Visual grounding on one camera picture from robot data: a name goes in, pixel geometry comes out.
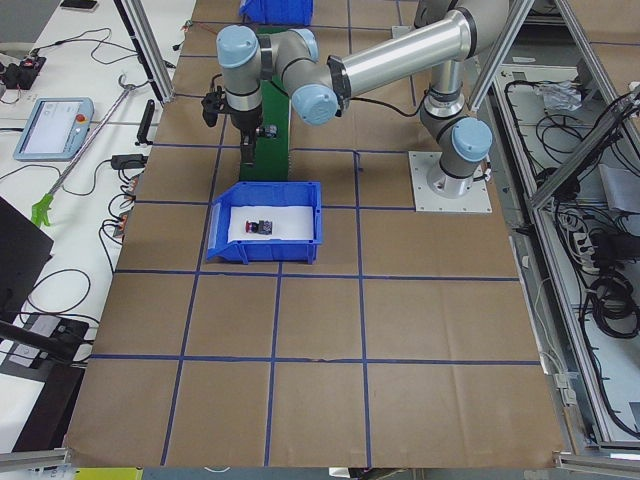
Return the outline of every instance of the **reaching tool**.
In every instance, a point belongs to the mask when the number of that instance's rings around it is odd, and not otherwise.
[[[69,165],[67,165],[67,168],[65,168],[62,174],[60,175],[60,178],[56,180],[56,182],[49,189],[49,191],[44,195],[44,197],[42,197],[42,199],[38,203],[35,203],[31,207],[31,221],[36,226],[40,227],[44,224],[45,226],[48,227],[51,225],[51,223],[49,222],[49,216],[47,212],[51,210],[51,202],[53,202],[54,194],[60,189],[60,187],[62,187],[62,185],[64,184],[64,181],[67,179],[69,174],[73,171],[73,169],[76,167],[76,165],[82,158],[82,155],[84,154],[84,152],[86,152],[87,148],[89,148],[89,146],[91,145],[93,140],[98,136],[102,128],[109,122],[109,119],[111,118],[113,113],[118,109],[120,104],[124,102],[124,100],[129,96],[131,92],[133,92],[137,88],[142,87],[142,85],[133,85],[131,83],[125,84],[124,75],[121,75],[120,78],[118,78],[118,84],[123,88],[123,91],[120,94],[120,96],[117,98],[115,103],[111,106],[111,108],[107,111],[106,115],[100,121],[100,123],[98,123],[98,125],[93,130],[93,132],[89,134],[89,136],[87,137],[87,140],[82,144],[82,146],[78,150],[78,153],[74,155],[74,157],[69,162]]]

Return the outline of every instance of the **blue container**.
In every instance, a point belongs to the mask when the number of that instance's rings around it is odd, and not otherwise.
[[[309,25],[313,0],[243,0],[240,15],[271,25]]]
[[[220,256],[245,265],[252,261],[314,262],[322,244],[322,199],[319,182],[241,182],[220,195],[213,204],[207,260]],[[229,239],[231,207],[304,206],[313,208],[313,240]]]

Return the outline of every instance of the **green grabber claw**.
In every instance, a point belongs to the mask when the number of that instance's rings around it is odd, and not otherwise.
[[[42,224],[47,227],[51,225],[51,223],[49,223],[49,216],[47,215],[47,212],[51,210],[51,202],[53,202],[53,195],[47,193],[42,197],[42,200],[31,207],[31,222],[36,227],[40,227]]]

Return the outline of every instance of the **black connector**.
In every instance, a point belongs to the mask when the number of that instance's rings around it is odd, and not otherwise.
[[[114,170],[127,170],[129,168],[144,168],[147,158],[141,153],[130,153],[128,155],[113,155],[111,157],[111,168]]]

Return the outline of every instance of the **small object in bin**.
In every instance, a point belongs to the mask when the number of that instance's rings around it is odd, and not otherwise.
[[[260,220],[258,222],[250,222],[247,220],[245,223],[245,231],[247,233],[257,233],[258,235],[271,235],[273,232],[273,222],[269,220]]]

